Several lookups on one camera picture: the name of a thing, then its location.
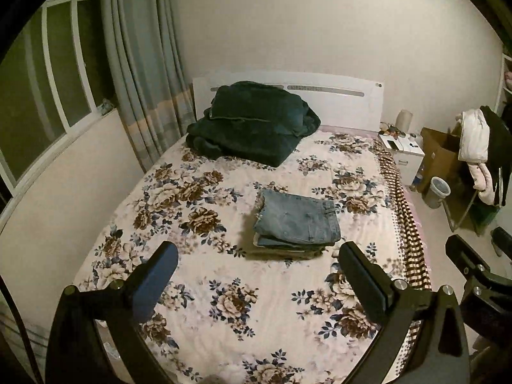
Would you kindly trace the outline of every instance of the white jacket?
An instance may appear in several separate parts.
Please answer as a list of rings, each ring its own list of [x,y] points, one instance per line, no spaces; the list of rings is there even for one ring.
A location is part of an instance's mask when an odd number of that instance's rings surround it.
[[[468,163],[487,162],[489,126],[483,112],[470,109],[462,113],[459,160]]]

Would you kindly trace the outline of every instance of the white nightstand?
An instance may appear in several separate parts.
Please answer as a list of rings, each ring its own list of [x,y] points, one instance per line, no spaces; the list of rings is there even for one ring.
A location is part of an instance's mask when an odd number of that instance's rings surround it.
[[[395,140],[393,137],[379,135],[379,138],[391,152],[398,169],[400,170],[402,183],[410,186],[425,157],[425,153],[414,141],[409,140],[409,134]]]

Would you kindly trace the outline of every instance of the curtain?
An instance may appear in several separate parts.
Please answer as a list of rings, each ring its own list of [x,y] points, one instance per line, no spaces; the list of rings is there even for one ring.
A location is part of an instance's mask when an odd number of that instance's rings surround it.
[[[195,121],[171,0],[101,0],[101,12],[121,116],[148,170]]]

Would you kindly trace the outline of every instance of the white wall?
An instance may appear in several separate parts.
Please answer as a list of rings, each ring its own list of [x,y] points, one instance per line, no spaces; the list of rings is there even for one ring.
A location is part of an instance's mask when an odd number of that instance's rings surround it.
[[[189,81],[217,69],[384,81],[382,119],[406,108],[415,130],[496,100],[501,41],[469,0],[173,0],[173,13]]]
[[[25,321],[51,327],[63,288],[142,175],[115,110],[29,188],[0,234],[0,273]]]

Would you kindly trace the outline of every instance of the cardboard box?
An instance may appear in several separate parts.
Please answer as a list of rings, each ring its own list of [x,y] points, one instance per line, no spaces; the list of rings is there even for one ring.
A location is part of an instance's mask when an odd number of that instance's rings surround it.
[[[460,137],[452,136],[423,128],[423,151],[425,159],[423,162],[423,179],[418,185],[418,192],[424,192],[430,186],[432,177],[437,176],[449,182],[457,175],[462,162],[459,162]]]

